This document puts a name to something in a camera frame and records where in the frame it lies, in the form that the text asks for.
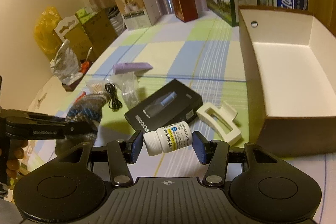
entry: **white bottle cap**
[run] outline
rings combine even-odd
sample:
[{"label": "white bottle cap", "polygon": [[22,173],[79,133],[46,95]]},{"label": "white bottle cap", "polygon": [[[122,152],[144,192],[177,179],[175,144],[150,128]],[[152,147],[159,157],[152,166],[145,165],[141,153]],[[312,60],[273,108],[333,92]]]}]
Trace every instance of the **white bottle cap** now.
[{"label": "white bottle cap", "polygon": [[150,131],[143,135],[147,152],[149,156],[155,156],[162,153],[161,143],[156,131]]}]

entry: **vitamin b1 tablets bottle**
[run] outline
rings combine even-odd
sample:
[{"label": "vitamin b1 tablets bottle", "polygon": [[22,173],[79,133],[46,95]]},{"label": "vitamin b1 tablets bottle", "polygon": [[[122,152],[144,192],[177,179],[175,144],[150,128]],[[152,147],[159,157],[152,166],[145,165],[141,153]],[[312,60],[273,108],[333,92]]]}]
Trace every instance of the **vitamin b1 tablets bottle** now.
[{"label": "vitamin b1 tablets bottle", "polygon": [[174,123],[144,133],[143,139],[149,156],[168,153],[193,143],[192,133],[186,122]]}]

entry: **knitted sock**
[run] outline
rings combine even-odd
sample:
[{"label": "knitted sock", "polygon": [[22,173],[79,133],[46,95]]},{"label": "knitted sock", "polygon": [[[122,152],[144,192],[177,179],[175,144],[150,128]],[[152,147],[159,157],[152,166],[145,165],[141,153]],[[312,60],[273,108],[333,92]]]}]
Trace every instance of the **knitted sock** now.
[{"label": "knitted sock", "polygon": [[90,94],[76,101],[66,116],[67,122],[88,122],[91,133],[83,135],[69,135],[63,140],[56,140],[55,154],[60,155],[81,142],[94,145],[97,139],[98,125],[102,117],[102,107],[108,103],[110,95],[107,92]]}]

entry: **white cardboard box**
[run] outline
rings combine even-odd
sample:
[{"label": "white cardboard box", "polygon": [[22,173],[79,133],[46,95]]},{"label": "white cardboard box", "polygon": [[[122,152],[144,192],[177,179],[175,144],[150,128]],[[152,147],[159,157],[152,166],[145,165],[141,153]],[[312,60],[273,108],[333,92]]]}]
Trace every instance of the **white cardboard box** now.
[{"label": "white cardboard box", "polygon": [[241,7],[239,30],[250,141],[278,156],[336,152],[336,38],[273,7]]},{"label": "white cardboard box", "polygon": [[156,0],[115,0],[127,29],[150,27],[160,17]]}]

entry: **human hand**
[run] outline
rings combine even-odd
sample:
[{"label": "human hand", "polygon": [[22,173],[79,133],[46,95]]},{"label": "human hand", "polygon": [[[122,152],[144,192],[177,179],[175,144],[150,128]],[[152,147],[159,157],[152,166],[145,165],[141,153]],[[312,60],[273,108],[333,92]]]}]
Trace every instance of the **human hand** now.
[{"label": "human hand", "polygon": [[26,147],[28,145],[28,140],[23,140],[20,142],[20,147],[15,148],[14,150],[14,156],[16,159],[8,160],[6,165],[6,173],[10,178],[15,179],[17,176],[17,170],[20,168],[20,162],[19,160],[22,159],[25,156],[25,153],[22,149],[22,147]]}]

